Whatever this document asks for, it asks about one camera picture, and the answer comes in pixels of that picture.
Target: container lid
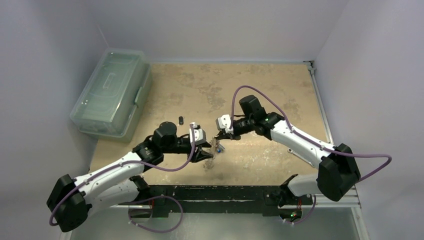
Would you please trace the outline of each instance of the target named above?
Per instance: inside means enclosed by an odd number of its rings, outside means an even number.
[[[71,117],[111,123],[142,56],[138,51],[105,52]]]

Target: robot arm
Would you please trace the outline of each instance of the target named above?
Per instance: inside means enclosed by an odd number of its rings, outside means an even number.
[[[325,147],[335,149],[338,152],[352,153],[351,149],[345,144],[336,147],[292,126],[293,130],[316,143],[320,143],[321,147],[311,144],[294,134],[283,116],[275,112],[266,113],[259,100],[253,95],[242,98],[239,104],[244,117],[234,120],[232,126],[230,115],[219,117],[216,120],[219,133],[215,136],[215,139],[239,140],[241,135],[255,131],[260,136],[289,147],[302,159],[318,169],[318,173],[295,174],[287,179],[280,186],[280,206],[307,194],[323,194],[330,200],[337,202],[361,178],[353,157],[341,156],[324,150]]]
[[[194,142],[195,151],[190,162],[212,158],[212,154],[202,150],[211,147],[206,141],[205,131],[195,122],[191,125],[194,135],[189,129],[189,134],[177,137],[175,124],[163,122],[153,135],[124,157],[85,175],[71,178],[67,174],[59,178],[47,200],[47,206],[52,213],[57,208],[54,218],[62,232],[77,228],[88,217],[110,206],[150,197],[149,185],[139,175],[163,162],[164,154],[190,155],[191,143]],[[67,195],[68,198],[57,206]]]

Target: transparent plastic container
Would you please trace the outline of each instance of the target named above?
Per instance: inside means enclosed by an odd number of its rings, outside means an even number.
[[[83,133],[99,139],[130,142],[151,81],[150,65],[143,52],[108,48],[70,118]]]

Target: white wall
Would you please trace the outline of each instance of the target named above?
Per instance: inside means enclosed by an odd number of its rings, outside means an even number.
[[[86,0],[111,47],[153,61],[305,61],[348,0]]]
[[[336,142],[393,156],[357,185],[371,239],[424,235],[424,1],[351,0],[316,59]],[[383,160],[358,159],[362,174]]]
[[[0,1],[1,239],[58,239],[46,201],[96,141],[69,113],[106,44],[80,0]]]

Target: stained wooden board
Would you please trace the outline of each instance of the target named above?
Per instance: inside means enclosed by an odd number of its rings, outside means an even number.
[[[208,140],[218,133],[215,119],[231,113],[234,91],[251,85],[287,114],[290,122],[310,135],[326,140],[326,132],[314,87],[302,64],[153,64],[153,84],[142,117],[131,143],[99,140],[90,170],[95,171],[131,151],[164,121],[178,126],[178,135],[189,132],[189,123],[197,122]],[[238,100],[255,95],[267,112],[277,110],[250,89],[242,89],[236,98],[235,114],[242,114]],[[239,141],[223,140],[226,148],[213,161],[190,163],[177,172],[151,169],[144,173],[149,184],[176,185],[280,185],[292,174],[310,174],[316,169],[288,153],[288,148],[263,136],[249,133]],[[186,155],[166,154],[165,168],[176,168]]]

